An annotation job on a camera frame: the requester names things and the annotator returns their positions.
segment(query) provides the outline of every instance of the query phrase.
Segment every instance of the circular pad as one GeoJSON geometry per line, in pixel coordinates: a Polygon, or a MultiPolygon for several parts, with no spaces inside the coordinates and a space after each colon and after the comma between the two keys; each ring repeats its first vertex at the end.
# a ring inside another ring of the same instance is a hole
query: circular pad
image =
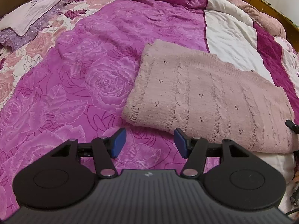
{"type": "Polygon", "coordinates": [[[94,175],[87,167],[51,157],[20,171],[13,181],[13,191],[20,206],[57,209],[86,197],[94,184],[94,175]]]}
{"type": "Polygon", "coordinates": [[[206,191],[217,202],[242,211],[278,207],[286,183],[273,167],[258,158],[233,158],[204,177],[206,191]]]}
{"type": "Polygon", "coordinates": [[[238,170],[232,173],[230,180],[234,186],[247,190],[257,189],[265,182],[264,176],[259,172],[247,169],[238,170]]]}
{"type": "Polygon", "coordinates": [[[60,169],[47,169],[35,175],[33,180],[41,188],[53,189],[68,181],[68,173],[60,169]]]}

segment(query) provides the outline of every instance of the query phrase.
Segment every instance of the black cable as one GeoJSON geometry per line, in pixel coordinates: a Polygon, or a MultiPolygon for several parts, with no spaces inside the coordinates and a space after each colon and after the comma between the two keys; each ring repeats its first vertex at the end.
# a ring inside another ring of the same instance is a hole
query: black cable
{"type": "Polygon", "coordinates": [[[293,214],[293,213],[298,212],[298,211],[299,211],[299,208],[296,208],[292,211],[289,211],[289,212],[285,213],[285,215],[288,216],[288,215],[293,214]]]}

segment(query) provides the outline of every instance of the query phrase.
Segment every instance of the folded blanket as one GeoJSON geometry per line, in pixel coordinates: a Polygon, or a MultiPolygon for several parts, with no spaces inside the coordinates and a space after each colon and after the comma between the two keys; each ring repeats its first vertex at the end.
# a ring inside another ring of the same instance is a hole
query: folded blanket
{"type": "Polygon", "coordinates": [[[290,153],[298,137],[281,87],[214,54],[156,40],[146,45],[122,117],[170,133],[179,127],[211,143],[231,138],[250,151],[290,153]]]}

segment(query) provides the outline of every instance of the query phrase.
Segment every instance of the ribbed black surface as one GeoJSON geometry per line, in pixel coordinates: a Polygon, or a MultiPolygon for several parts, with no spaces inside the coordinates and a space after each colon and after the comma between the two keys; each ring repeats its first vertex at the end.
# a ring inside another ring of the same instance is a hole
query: ribbed black surface
{"type": "Polygon", "coordinates": [[[291,224],[277,209],[240,212],[210,199],[174,170],[124,170],[82,202],[58,211],[21,208],[7,224],[291,224]]]}

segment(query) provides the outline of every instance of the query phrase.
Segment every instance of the purple sequined fabric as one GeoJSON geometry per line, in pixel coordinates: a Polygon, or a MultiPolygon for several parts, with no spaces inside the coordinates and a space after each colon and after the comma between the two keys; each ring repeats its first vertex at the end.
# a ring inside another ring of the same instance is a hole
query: purple sequined fabric
{"type": "Polygon", "coordinates": [[[48,22],[53,16],[62,14],[60,10],[63,6],[64,3],[62,1],[57,3],[52,9],[34,22],[23,36],[18,36],[12,29],[4,29],[0,31],[0,44],[9,46],[11,47],[11,50],[14,51],[29,43],[36,37],[38,31],[42,31],[48,26],[48,22]]]}

